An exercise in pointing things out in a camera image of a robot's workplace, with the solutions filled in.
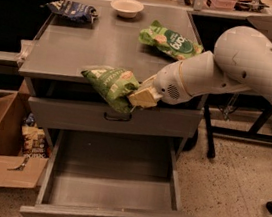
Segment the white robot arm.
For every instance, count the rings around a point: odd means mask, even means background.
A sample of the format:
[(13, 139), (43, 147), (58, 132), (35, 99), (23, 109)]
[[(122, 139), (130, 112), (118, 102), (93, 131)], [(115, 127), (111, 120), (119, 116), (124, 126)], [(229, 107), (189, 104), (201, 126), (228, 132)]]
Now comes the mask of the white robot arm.
[(165, 66), (129, 95), (136, 107), (180, 104), (205, 94), (252, 90), (272, 104), (272, 42), (257, 29), (233, 27), (214, 50)]

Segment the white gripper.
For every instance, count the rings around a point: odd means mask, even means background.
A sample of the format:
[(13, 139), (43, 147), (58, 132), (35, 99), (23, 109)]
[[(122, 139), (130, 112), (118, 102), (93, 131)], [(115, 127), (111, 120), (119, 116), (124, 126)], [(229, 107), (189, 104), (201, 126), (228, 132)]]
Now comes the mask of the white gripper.
[(191, 96), (184, 88), (182, 65), (182, 61), (174, 62), (144, 80), (139, 89), (127, 97), (132, 106), (145, 109), (155, 107), (159, 100), (172, 105), (190, 101)]

